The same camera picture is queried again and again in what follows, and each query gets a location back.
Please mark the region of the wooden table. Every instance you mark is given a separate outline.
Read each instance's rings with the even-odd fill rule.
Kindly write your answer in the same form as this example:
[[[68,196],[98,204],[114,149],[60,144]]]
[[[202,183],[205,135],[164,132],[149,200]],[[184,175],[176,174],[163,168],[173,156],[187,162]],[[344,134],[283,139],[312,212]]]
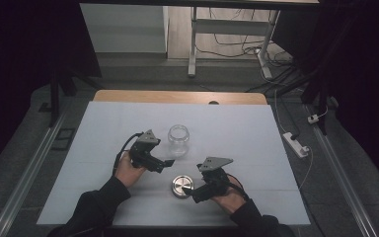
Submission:
[[[230,92],[100,90],[96,102],[171,103],[218,105],[266,105],[263,94]]]

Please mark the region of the aluminium floor rail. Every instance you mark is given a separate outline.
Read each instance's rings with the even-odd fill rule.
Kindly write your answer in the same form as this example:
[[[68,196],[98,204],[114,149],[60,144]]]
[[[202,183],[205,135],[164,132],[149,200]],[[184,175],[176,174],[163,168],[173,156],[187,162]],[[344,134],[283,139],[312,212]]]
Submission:
[[[20,180],[0,212],[0,237],[7,236],[24,200],[30,191],[30,188],[34,183],[34,180],[38,175],[38,171],[50,150],[52,142],[65,121],[66,114],[67,109],[63,108],[53,126],[45,131],[44,137],[38,144],[38,148],[35,150],[33,157],[30,159],[27,168],[23,172]]]
[[[329,166],[339,184],[343,197],[345,198],[362,237],[379,237],[376,228],[366,211],[360,197],[353,187],[330,138],[325,135],[316,123],[312,124],[313,131],[328,160]]]

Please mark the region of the grey wall panel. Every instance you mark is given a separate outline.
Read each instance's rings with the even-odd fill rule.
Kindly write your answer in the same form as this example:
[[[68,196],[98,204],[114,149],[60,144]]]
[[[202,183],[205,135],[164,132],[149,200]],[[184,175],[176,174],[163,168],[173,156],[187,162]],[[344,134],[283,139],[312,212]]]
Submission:
[[[167,7],[81,3],[80,8],[96,52],[167,52]]]

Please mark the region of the black rectangular floor frame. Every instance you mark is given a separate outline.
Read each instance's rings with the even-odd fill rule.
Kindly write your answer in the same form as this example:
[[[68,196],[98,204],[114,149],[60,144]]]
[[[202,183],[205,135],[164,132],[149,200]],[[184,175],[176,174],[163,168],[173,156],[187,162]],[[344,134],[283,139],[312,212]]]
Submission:
[[[75,128],[61,128],[52,142],[51,149],[55,151],[67,151],[74,139]]]

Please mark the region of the clear glass jar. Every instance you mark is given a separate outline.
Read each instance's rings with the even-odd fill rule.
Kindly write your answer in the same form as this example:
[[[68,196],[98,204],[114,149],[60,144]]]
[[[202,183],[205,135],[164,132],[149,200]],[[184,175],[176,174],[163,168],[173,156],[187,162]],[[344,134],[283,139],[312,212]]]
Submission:
[[[190,141],[190,132],[182,124],[173,125],[168,132],[169,151],[175,157],[182,157],[189,151],[188,142]]]

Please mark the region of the white desk frame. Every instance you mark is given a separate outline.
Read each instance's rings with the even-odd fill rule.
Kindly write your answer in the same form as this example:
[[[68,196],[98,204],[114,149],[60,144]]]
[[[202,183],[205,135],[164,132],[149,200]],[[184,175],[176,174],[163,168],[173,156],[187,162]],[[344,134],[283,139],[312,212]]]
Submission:
[[[223,19],[204,19],[197,16],[197,8],[191,8],[190,18],[190,48],[189,48],[189,67],[188,76],[195,76],[196,69],[196,36],[200,34],[225,35],[225,36],[255,36],[264,39],[263,44],[254,50],[254,55],[258,59],[261,72],[265,79],[271,79],[272,75],[265,60],[267,47],[276,26],[278,10],[268,11],[268,20],[258,22],[254,20],[223,20]]]

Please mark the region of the person's left hand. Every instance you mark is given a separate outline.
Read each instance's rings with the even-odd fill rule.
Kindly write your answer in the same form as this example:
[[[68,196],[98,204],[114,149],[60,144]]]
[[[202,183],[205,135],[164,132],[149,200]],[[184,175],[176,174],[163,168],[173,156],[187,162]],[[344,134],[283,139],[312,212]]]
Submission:
[[[145,171],[144,167],[135,168],[132,166],[129,152],[126,151],[118,161],[114,176],[127,188],[130,188],[140,179]]]

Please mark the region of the black metal stand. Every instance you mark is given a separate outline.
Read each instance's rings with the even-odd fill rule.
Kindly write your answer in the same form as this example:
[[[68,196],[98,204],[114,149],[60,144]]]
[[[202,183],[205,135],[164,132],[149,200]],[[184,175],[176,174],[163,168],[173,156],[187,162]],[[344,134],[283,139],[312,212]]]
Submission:
[[[317,126],[324,135],[327,134],[325,112],[327,111],[327,99],[329,96],[330,79],[328,73],[331,61],[339,50],[344,34],[348,30],[348,20],[331,24],[327,26],[327,29],[326,39],[306,58],[306,60],[315,60],[313,70],[304,74],[301,79],[275,92],[275,96],[279,98],[295,88],[307,84],[300,99],[303,104],[312,104],[316,98],[319,98],[319,112],[322,118],[317,121]]]
[[[104,87],[97,83],[91,76],[87,76],[72,67],[59,67],[53,70],[50,78],[50,104],[44,104],[40,107],[41,112],[50,113],[49,127],[54,127],[60,112],[59,91],[62,91],[65,96],[73,97],[77,94],[77,87],[73,79],[79,79],[85,84],[96,90],[104,90]]]

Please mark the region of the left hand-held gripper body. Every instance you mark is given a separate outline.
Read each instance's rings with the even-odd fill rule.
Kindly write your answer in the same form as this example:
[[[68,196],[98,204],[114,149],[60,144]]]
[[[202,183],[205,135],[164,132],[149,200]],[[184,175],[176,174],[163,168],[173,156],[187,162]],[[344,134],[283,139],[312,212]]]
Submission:
[[[129,155],[134,168],[144,167],[150,172],[161,173],[164,169],[164,162],[151,155],[151,151],[160,144],[151,129],[143,132],[132,144]]]

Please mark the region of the person's right hand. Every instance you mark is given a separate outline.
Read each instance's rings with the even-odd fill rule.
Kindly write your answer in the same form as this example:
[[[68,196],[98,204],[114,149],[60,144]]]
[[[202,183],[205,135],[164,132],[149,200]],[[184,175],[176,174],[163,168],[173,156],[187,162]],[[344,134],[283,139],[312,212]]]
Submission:
[[[212,200],[229,215],[246,203],[243,196],[233,187],[229,187],[224,196],[213,197]]]

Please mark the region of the round silver metal lid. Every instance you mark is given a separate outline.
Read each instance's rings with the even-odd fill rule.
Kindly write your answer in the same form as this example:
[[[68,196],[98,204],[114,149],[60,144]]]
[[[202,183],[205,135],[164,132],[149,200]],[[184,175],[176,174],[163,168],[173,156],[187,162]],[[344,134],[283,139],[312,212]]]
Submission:
[[[172,181],[172,193],[176,198],[188,198],[185,189],[192,190],[193,187],[192,178],[186,175],[179,175]]]

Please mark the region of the white table mat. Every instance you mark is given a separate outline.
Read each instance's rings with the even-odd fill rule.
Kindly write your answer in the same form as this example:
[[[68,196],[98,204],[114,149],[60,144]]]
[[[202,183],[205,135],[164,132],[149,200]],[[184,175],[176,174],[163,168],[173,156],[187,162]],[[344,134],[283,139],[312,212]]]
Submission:
[[[213,201],[196,203],[172,193],[172,181],[179,175],[187,175],[201,186],[197,166],[208,157],[230,159],[225,171],[242,183],[261,213],[287,225],[309,224],[270,106],[115,102],[88,105],[39,224],[66,223],[79,196],[99,189],[109,179],[117,153],[136,132],[152,130],[161,140],[153,156],[171,159],[168,132],[175,124],[189,130],[188,152],[161,173],[145,173],[131,188],[130,199],[118,208],[114,225],[230,225],[230,219]]]

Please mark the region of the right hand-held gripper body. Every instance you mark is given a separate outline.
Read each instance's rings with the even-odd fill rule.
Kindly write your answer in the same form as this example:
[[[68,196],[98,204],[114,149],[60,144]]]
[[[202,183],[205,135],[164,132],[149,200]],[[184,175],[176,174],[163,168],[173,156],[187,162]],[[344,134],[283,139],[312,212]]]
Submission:
[[[190,196],[195,203],[213,197],[223,197],[227,194],[229,188],[238,192],[241,191],[239,187],[230,182],[228,175],[223,170],[223,166],[232,162],[231,158],[207,157],[203,163],[196,165],[205,184],[190,191]]]

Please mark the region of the white power strip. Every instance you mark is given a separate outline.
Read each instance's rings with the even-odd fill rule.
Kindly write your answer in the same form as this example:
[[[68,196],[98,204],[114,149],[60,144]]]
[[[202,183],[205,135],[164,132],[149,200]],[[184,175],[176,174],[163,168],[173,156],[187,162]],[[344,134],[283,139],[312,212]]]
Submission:
[[[287,144],[291,147],[298,158],[305,158],[309,155],[309,147],[303,146],[297,140],[297,136],[292,134],[291,132],[285,132],[282,134],[283,139],[287,142]]]

